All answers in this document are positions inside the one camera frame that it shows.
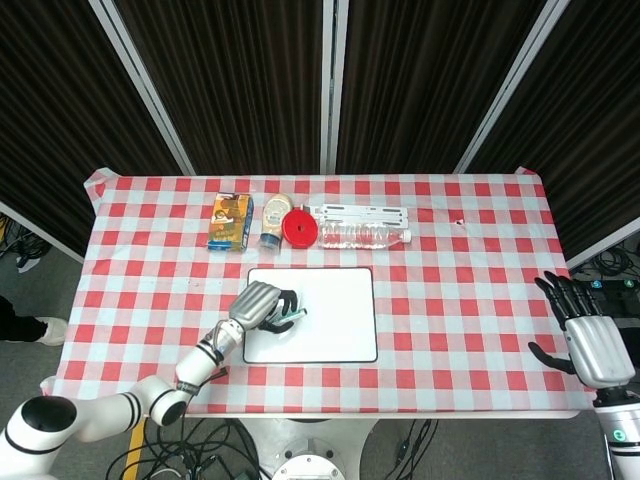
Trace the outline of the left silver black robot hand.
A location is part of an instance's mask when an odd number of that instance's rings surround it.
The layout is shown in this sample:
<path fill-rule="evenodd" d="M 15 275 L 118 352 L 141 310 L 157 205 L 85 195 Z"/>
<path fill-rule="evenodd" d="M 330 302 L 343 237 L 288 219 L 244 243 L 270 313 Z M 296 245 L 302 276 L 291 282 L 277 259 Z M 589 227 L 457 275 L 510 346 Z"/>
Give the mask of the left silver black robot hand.
<path fill-rule="evenodd" d="M 258 329 L 281 334 L 294 326 L 294 321 L 287 315 L 297 311 L 298 295 L 294 290 L 281 290 L 268 283 L 253 281 L 231 304 L 229 318 L 245 331 Z"/>

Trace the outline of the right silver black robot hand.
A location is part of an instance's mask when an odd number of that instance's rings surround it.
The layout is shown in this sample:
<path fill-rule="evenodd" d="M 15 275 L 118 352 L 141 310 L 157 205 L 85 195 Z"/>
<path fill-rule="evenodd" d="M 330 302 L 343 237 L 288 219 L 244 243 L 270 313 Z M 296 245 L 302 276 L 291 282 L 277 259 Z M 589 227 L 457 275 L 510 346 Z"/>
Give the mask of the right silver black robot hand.
<path fill-rule="evenodd" d="M 546 271 L 535 284 L 547 298 L 562 331 L 568 357 L 546 353 L 537 343 L 529 350 L 543 365 L 575 375 L 594 390 L 621 388 L 635 376 L 635 367 L 614 320 L 580 282 Z"/>

